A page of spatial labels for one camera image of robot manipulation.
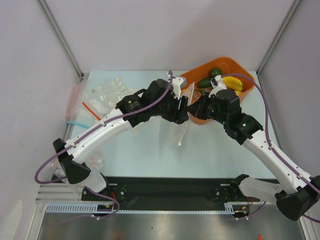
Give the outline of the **yellow banana bunch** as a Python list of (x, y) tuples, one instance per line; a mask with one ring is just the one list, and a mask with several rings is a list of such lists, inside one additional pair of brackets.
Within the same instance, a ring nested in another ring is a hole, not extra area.
[(226, 76), (222, 78), (223, 83), (229, 89), (234, 91), (242, 92), (243, 91), (243, 83), (236, 77)]

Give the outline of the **oval dark green avocado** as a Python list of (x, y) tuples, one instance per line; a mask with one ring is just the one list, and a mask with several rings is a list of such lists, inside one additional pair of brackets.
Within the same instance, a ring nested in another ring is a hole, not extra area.
[(200, 89), (208, 88), (212, 85), (212, 80), (212, 77), (205, 77), (197, 83), (197, 87)]

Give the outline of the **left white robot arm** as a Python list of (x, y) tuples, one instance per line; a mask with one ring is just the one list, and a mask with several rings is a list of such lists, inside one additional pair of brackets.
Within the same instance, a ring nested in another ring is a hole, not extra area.
[(68, 183), (84, 186), (99, 200), (107, 199), (110, 187), (102, 173), (86, 165), (88, 156), (107, 141), (152, 117), (177, 125), (188, 121), (188, 97), (182, 95), (186, 84), (187, 80), (181, 76), (154, 80), (147, 89), (123, 97), (109, 115), (82, 134), (67, 141), (55, 140), (53, 146)]

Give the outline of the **orange plastic basket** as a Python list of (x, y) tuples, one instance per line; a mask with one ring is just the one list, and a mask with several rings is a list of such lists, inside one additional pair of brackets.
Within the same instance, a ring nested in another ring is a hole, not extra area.
[(210, 71), (214, 68), (219, 68), (222, 71), (222, 75), (232, 74), (233, 77), (239, 79), (242, 82), (242, 93), (238, 96), (239, 103), (241, 104), (248, 93), (255, 88), (256, 82), (254, 77), (246, 71), (238, 62), (230, 57), (218, 57), (203, 65), (197, 66), (181, 76), (186, 78), (187, 84), (184, 87), (188, 88), (190, 85), (194, 85), (194, 88), (198, 88), (198, 82), (202, 79), (210, 76)]

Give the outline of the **clear dotted zip bag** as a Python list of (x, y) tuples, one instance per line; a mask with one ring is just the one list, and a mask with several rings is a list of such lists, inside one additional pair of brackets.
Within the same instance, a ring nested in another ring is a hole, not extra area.
[[(194, 88), (195, 88), (195, 84), (192, 83), (186, 88), (187, 91), (185, 93), (182, 93), (182, 96), (188, 97), (187, 107), (192, 103)], [(161, 130), (163, 131), (162, 133), (164, 134), (163, 140), (167, 145), (181, 146), (184, 135), (187, 130), (189, 119), (182, 124), (176, 124), (174, 122), (169, 122), (169, 121), (165, 121), (161, 124)]]

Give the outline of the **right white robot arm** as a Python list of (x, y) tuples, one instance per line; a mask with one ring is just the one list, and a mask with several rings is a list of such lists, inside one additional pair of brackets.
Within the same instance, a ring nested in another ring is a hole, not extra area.
[(253, 197), (274, 204), (288, 219), (297, 221), (320, 199), (320, 177), (298, 167), (267, 137), (267, 129), (242, 112), (239, 97), (228, 89), (214, 95), (205, 92), (187, 111), (200, 120), (212, 119), (223, 125), (226, 134), (254, 154), (275, 176), (278, 183), (242, 174), (233, 180), (231, 196), (242, 201)]

